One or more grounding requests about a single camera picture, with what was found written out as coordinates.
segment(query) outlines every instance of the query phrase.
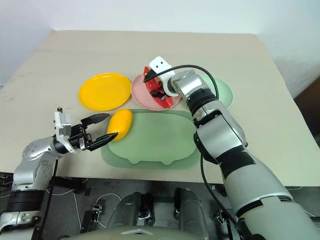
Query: black cable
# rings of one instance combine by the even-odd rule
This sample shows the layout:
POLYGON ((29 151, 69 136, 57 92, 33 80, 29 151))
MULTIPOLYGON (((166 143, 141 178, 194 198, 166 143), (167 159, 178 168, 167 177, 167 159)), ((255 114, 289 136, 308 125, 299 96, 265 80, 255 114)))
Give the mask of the black cable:
POLYGON ((229 240, 234 240, 234 237, 231 231, 231 226, 230 226, 230 219, 227 219, 225 222, 226 222, 226 228, 228 230, 229 240))
POLYGON ((203 67, 197 66, 197 65, 180 65, 180 66, 174 66, 172 68, 169 68, 167 70, 164 70, 162 72, 159 72, 155 75, 152 75, 150 77, 147 77, 146 79, 143 80, 144 83, 150 81, 151 79, 154 79, 156 77, 159 77, 162 74, 166 74, 170 71, 176 70, 176 69, 184 69, 184 68, 192 68, 192 69, 199 69, 201 71, 203 71, 205 74, 208 75, 208 77, 211 79, 213 86, 214 86, 214 90, 215 90, 215 96, 216 98, 219 100, 219 92, 218 92, 218 86, 216 84, 216 81, 214 79, 214 77, 210 74, 210 72, 208 72, 207 70, 205 70, 203 67))
POLYGON ((44 212, 44 216, 43 216, 43 220, 42 220, 42 224, 41 224, 41 228, 40 228, 39 240, 41 239, 41 236, 44 232, 44 228, 45 228, 46 221, 48 218, 52 193, 54 192, 54 185, 55 185, 55 178, 56 178, 57 169, 58 169, 58 160, 55 161, 55 165, 54 165, 54 170, 53 170, 53 175, 52 175, 52 185, 51 185, 51 188, 49 191, 49 197, 48 197, 48 201, 46 203, 46 208, 45 208, 45 212, 44 212))
POLYGON ((211 194, 211 196, 213 197, 214 201, 218 204, 218 206, 222 209, 223 213, 230 219, 230 221, 233 223, 234 226, 237 225, 237 221, 234 219, 233 216, 231 216, 231 214, 227 211, 227 209, 223 206, 223 204, 219 201, 219 199, 217 198, 217 196, 214 194, 214 192, 211 190, 206 176, 205 176, 205 171, 204 171, 204 158, 201 155, 200 157, 200 167, 201 167, 201 175, 204 181, 204 184, 206 186, 206 188, 208 189, 209 193, 211 194))

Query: light green tray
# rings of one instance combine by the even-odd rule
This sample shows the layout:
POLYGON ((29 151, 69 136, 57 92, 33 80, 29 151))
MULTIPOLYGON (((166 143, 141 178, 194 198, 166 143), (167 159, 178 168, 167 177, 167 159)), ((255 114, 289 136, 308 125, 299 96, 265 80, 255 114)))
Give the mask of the light green tray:
POLYGON ((101 148, 102 158, 107 164, 119 168, 183 170, 199 162, 200 152, 193 142, 196 128, 189 112, 131 111, 133 118, 128 135, 101 148), (175 127, 171 127, 172 134, 168 135, 165 132, 170 126, 175 127))

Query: pink plate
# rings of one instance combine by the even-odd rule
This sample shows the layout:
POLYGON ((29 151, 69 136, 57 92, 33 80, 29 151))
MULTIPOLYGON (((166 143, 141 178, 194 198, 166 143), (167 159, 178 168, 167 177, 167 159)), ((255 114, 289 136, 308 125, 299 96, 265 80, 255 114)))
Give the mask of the pink plate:
MULTIPOLYGON (((144 83, 144 76, 143 74, 140 74, 139 76, 137 76, 135 78, 135 80, 133 80, 132 84, 131 84, 131 95, 133 97, 133 99, 142 107, 152 110, 152 111, 163 111, 169 108, 164 108, 162 106, 160 106, 158 103, 156 103, 156 101, 152 98, 152 96, 150 95, 150 93, 147 90, 147 87, 144 83)), ((180 100, 181 96, 174 96, 173 97, 173 106, 175 106, 179 100, 180 100)))

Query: yellow mango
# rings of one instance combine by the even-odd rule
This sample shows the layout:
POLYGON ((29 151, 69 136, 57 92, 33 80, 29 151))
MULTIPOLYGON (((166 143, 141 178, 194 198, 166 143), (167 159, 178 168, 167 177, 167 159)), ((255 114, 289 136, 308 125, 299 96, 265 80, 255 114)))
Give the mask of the yellow mango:
POLYGON ((127 135, 131 127, 132 117, 132 111, 129 109, 120 109, 111 117, 106 133, 118 133, 112 141, 118 141, 127 135))

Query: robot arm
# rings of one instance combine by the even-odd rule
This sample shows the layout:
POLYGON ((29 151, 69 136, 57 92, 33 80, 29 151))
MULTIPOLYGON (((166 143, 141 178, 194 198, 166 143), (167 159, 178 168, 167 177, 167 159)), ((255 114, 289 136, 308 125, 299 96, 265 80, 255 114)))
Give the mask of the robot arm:
POLYGON ((41 219, 40 209, 55 162, 69 152, 74 154, 79 149, 93 151, 100 148, 118 134, 105 134, 92 141, 91 135, 86 132, 88 125, 101 122, 109 116, 107 113, 82 119, 81 124, 75 126, 71 126, 69 115, 62 113, 61 108, 54 115, 56 134, 35 140, 23 150, 22 161, 13 174, 11 196, 0 216, 0 239, 5 239, 5 229, 8 228, 23 232, 23 239, 28 239, 28 236, 32 239, 33 226, 41 219))
POLYGON ((319 239, 303 208, 277 177, 247 149, 244 131, 193 70, 168 81, 180 94, 195 126, 194 142, 205 160, 219 165, 242 239, 319 239))

